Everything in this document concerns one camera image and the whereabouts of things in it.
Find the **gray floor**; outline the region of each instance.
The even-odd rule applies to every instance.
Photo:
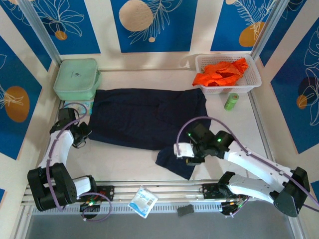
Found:
[[[27,239],[291,239],[288,218],[266,202],[249,202],[233,219],[221,213],[113,214],[102,223],[80,215],[32,216]]]

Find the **green plastic container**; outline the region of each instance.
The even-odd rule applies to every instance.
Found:
[[[100,83],[95,59],[64,60],[53,89],[63,101],[86,101],[95,96]]]

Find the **white plastic basket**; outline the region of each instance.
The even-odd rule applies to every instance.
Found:
[[[246,58],[249,65],[244,76],[236,82],[235,86],[213,86],[207,87],[200,85],[204,94],[220,94],[220,93],[247,93],[254,87],[261,86],[261,77],[253,58],[249,54],[206,54],[198,55],[195,59],[196,71],[203,73],[205,66],[209,64],[217,64],[221,61],[234,62],[240,58]]]

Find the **plastic container lid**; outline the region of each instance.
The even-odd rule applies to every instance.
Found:
[[[64,60],[54,89],[63,92],[87,91],[94,86],[98,65],[95,59]]]

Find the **white table surface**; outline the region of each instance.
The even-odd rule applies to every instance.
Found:
[[[152,71],[109,71],[102,72],[99,89],[145,88],[162,90],[188,90],[196,72],[189,70]],[[206,109],[209,116],[225,122],[242,141],[258,154],[265,156],[264,147],[257,128],[253,110],[247,94],[240,94],[231,112],[224,109],[228,95],[206,95]],[[223,129],[212,122],[210,130]],[[91,174],[97,181],[148,181],[180,180],[182,177],[155,164],[158,151],[117,146],[87,140],[81,149],[71,148],[67,169],[72,178]],[[191,179],[219,179],[225,171],[233,171],[243,176],[248,174],[243,168],[216,157],[206,157],[206,162],[195,167]]]

